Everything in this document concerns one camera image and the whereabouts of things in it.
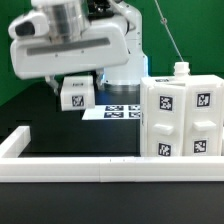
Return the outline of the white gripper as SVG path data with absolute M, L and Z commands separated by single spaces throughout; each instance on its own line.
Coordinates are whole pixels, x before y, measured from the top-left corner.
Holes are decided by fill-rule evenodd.
M 21 79 L 45 77 L 55 95 L 59 83 L 54 75 L 96 70 L 96 83 L 101 85 L 102 68 L 129 60 L 127 28 L 124 18 L 110 18 L 92 21 L 79 41 L 53 44 L 47 37 L 16 39 L 10 46 L 14 72 Z

